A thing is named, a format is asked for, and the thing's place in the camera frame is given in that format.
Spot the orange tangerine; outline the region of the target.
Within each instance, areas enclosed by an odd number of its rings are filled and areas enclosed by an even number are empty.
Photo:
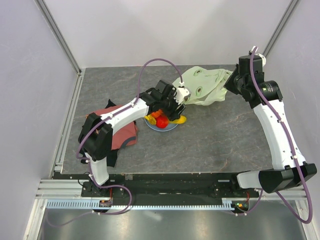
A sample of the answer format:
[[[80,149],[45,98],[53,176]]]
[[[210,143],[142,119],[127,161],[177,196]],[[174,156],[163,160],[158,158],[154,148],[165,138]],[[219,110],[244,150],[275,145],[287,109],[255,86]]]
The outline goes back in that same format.
[[[156,118],[158,118],[159,116],[161,116],[162,114],[163,114],[163,111],[162,111],[161,109],[159,109],[158,111],[153,112],[153,113],[151,114],[151,116],[156,119]]]

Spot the yellow banana bunch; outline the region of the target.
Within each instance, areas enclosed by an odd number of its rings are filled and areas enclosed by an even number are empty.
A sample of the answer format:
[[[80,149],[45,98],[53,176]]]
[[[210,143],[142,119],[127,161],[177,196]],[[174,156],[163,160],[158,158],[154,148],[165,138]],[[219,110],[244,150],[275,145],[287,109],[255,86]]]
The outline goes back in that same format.
[[[156,126],[156,118],[152,117],[151,114],[144,117],[144,119],[151,125]],[[183,115],[179,119],[170,121],[169,124],[184,124],[187,121],[187,118]]]

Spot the green avocado print plastic bag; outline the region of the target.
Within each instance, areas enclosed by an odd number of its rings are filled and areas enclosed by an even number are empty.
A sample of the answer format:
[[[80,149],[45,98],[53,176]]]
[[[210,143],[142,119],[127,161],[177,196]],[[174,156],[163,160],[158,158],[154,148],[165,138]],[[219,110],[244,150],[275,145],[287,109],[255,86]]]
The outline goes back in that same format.
[[[215,102],[223,102],[227,94],[224,85],[232,73],[223,68],[208,70],[200,66],[186,70],[182,79],[191,95],[184,104],[209,106]]]

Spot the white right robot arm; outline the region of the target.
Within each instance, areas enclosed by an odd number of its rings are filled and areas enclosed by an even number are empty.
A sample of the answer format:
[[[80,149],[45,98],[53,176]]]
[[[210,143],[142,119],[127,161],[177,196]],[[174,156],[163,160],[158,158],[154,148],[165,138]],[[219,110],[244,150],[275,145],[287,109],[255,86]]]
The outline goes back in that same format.
[[[263,55],[241,56],[235,70],[224,87],[241,95],[258,117],[271,153],[272,168],[239,173],[229,184],[235,197],[242,196],[247,189],[262,189],[274,193],[299,187],[317,173],[313,163],[307,163],[290,130],[283,96],[276,81],[265,81]]]

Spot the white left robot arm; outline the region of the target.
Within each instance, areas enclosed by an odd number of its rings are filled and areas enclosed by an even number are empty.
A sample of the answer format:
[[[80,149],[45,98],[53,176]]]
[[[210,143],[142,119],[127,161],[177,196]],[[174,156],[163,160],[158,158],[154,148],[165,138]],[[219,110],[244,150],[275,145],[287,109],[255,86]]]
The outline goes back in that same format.
[[[88,115],[78,137],[76,157],[88,162],[95,194],[104,197],[110,191],[107,156],[112,150],[113,136],[128,124],[158,110],[162,110],[170,121],[179,119],[185,109],[184,101],[190,95],[191,91],[184,85],[175,87],[160,80],[156,87],[139,93],[116,110],[102,115],[94,112]]]

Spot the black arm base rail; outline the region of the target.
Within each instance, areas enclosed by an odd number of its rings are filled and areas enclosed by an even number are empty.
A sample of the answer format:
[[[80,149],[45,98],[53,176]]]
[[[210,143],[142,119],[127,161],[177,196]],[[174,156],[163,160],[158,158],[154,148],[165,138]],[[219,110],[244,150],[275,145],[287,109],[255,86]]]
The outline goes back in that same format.
[[[253,188],[242,189],[236,174],[222,173],[128,173],[110,174],[105,186],[118,185],[110,190],[98,188],[92,180],[85,181],[82,197],[122,197],[132,195],[187,194],[213,198],[257,198]]]

